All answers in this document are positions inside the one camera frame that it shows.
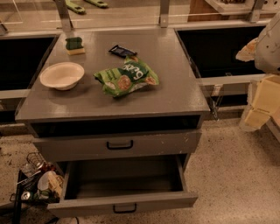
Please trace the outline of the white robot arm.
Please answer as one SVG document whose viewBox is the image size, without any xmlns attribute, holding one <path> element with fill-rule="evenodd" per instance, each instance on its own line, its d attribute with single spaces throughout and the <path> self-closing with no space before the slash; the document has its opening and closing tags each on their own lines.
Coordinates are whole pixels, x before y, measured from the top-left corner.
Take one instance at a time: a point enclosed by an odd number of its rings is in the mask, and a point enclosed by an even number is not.
<svg viewBox="0 0 280 224">
<path fill-rule="evenodd" d="M 235 56 L 237 60 L 253 60 L 265 75 L 252 81 L 248 88 L 248 105 L 241 116 L 245 131 L 259 130 L 280 107 L 280 12 Z"/>
</svg>

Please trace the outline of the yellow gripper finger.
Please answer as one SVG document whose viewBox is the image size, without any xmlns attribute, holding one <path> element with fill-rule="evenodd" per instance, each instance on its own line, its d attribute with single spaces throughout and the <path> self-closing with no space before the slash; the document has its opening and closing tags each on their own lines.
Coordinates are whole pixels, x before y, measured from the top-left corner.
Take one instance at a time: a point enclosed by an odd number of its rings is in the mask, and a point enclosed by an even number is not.
<svg viewBox="0 0 280 224">
<path fill-rule="evenodd" d="M 245 108 L 239 126 L 244 131 L 259 130 L 268 120 L 270 116 L 252 108 Z"/>
</svg>

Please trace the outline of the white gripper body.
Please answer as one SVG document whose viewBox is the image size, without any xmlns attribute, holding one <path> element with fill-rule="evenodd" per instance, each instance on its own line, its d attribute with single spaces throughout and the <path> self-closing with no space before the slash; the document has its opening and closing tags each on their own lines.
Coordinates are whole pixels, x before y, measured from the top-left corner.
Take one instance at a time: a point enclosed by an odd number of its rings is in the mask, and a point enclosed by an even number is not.
<svg viewBox="0 0 280 224">
<path fill-rule="evenodd" d="M 280 107 L 280 76 L 267 74 L 259 81 L 252 80 L 250 85 L 249 113 L 275 114 Z"/>
</svg>

